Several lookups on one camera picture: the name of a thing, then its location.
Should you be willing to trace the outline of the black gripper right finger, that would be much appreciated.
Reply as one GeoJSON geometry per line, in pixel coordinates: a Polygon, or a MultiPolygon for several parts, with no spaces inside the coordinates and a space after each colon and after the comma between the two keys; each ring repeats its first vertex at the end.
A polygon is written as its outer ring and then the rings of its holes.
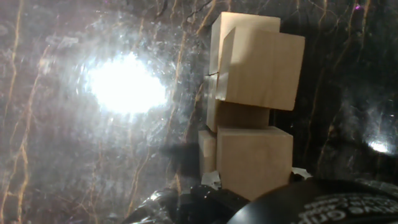
{"type": "Polygon", "coordinates": [[[312,175],[306,169],[293,167],[291,173],[291,181],[303,181],[311,179],[312,175]]]}

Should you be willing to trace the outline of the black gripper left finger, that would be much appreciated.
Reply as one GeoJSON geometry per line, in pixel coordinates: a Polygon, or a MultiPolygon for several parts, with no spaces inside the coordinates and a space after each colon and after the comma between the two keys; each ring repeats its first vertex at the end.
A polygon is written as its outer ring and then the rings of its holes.
{"type": "Polygon", "coordinates": [[[249,200],[221,188],[218,171],[206,172],[201,184],[179,196],[177,204],[178,224],[227,223],[232,216],[249,203],[249,200]]]}

